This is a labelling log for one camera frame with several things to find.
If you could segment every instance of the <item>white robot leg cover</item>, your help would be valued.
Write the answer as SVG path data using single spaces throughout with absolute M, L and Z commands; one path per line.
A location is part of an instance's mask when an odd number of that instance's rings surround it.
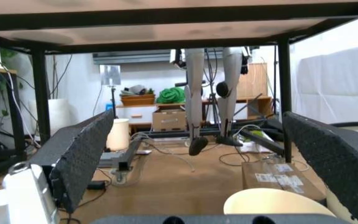
M 223 137 L 227 137 L 232 128 L 237 98 L 236 88 L 240 78 L 241 62 L 241 47 L 223 49 L 225 83 L 228 87 L 227 95 L 218 99 L 218 107 L 221 120 L 220 134 Z

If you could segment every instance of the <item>robotic leg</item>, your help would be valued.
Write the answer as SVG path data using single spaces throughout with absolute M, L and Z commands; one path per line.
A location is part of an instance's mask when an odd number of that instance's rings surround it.
M 223 66 L 225 81 L 216 86 L 216 92 L 221 97 L 218 99 L 219 115 L 221 120 L 220 136 L 216 139 L 219 144 L 241 147 L 231 136 L 231 128 L 237 98 L 237 84 L 240 78 L 242 66 L 242 48 L 224 48 Z
M 198 155 L 208 140 L 200 137 L 200 123 L 202 119 L 201 85 L 204 74 L 204 49 L 186 49 L 187 65 L 187 86 L 185 87 L 186 97 L 186 118 L 190 130 L 189 155 Z

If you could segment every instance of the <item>box label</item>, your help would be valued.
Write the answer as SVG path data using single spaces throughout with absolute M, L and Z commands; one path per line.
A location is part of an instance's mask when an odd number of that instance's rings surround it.
M 288 164 L 275 164 L 275 168 L 280 173 L 294 171 Z
M 294 185 L 294 186 L 303 186 L 303 183 L 302 183 L 301 179 L 299 179 L 298 176 L 293 175 L 289 179 L 291 180 L 292 185 Z
M 291 185 L 291 180 L 288 178 L 287 175 L 275 175 L 275 178 L 281 186 Z
M 255 174 L 255 177 L 258 180 L 258 182 L 277 183 L 277 180 L 273 176 L 273 174 Z
M 305 193 L 302 188 L 296 186 L 296 185 L 291 185 L 291 188 L 293 189 L 294 192 L 298 193 L 298 194 L 303 194 Z

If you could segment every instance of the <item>white cabinet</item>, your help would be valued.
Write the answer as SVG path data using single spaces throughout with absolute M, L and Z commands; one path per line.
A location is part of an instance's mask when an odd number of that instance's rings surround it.
M 130 124 L 152 123 L 156 106 L 134 106 L 116 108 L 119 118 L 129 119 Z

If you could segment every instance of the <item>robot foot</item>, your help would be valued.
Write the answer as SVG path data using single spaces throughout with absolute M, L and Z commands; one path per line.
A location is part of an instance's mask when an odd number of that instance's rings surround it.
M 218 136 L 216 138 L 216 143 L 227 145 L 227 146 L 236 146 L 236 147 L 242 146 L 242 144 L 239 143 L 237 140 L 235 140 L 233 137 Z
M 189 147 L 189 155 L 198 155 L 201 150 L 208 145 L 208 140 L 204 137 L 198 137 L 192 140 L 192 143 Z

